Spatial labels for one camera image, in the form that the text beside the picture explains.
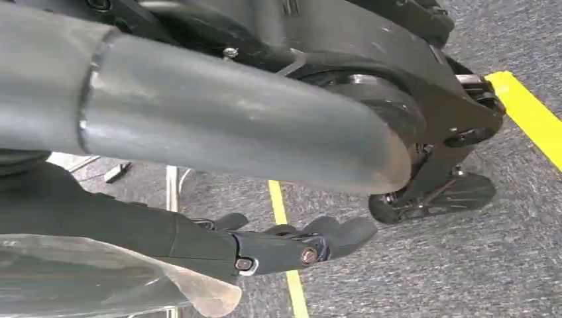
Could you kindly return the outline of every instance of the metal pole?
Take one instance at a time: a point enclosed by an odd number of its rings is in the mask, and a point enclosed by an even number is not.
[[[176,166],[166,166],[166,209],[172,212],[180,211],[179,170]],[[179,307],[166,310],[166,318],[181,318],[181,316]]]

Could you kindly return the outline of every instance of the metal shaft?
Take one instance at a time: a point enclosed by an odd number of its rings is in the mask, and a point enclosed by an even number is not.
[[[180,211],[180,189],[178,167],[166,166],[166,210]]]
[[[0,148],[346,192],[410,178],[406,147],[374,111],[317,87],[6,3],[0,43]]]

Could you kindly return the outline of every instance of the yellow floor marking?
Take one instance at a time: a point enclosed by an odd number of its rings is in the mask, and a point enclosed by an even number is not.
[[[283,204],[283,193],[278,181],[269,181],[269,194],[271,196],[275,223],[287,224],[287,214],[285,214],[285,205]],[[289,285],[289,294],[291,295],[294,317],[308,318],[306,298],[304,297],[304,290],[298,271],[290,270],[285,274],[287,275],[287,284]]]
[[[562,171],[562,121],[510,72],[486,76],[507,108],[509,117]]]

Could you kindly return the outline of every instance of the screw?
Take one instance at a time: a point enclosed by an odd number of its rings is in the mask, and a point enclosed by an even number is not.
[[[86,3],[94,10],[105,12],[111,9],[111,0],[86,0]]]
[[[307,247],[302,251],[301,261],[302,264],[310,265],[316,263],[318,260],[318,253],[314,248]]]
[[[461,167],[456,167],[455,169],[453,169],[453,175],[454,176],[464,176],[465,172],[462,171]]]
[[[441,8],[436,8],[434,9],[435,13],[439,14],[439,15],[449,15],[449,12],[445,9],[441,9]]]
[[[223,50],[223,56],[226,58],[235,58],[238,56],[237,48],[226,48]]]
[[[242,271],[250,270],[252,266],[254,266],[254,261],[249,258],[239,258],[236,260],[236,263],[234,263],[234,267]]]

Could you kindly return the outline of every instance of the clear plastic sheet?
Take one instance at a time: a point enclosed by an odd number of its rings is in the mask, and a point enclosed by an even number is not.
[[[80,237],[0,235],[0,317],[123,317],[192,306],[222,317],[237,286]]]

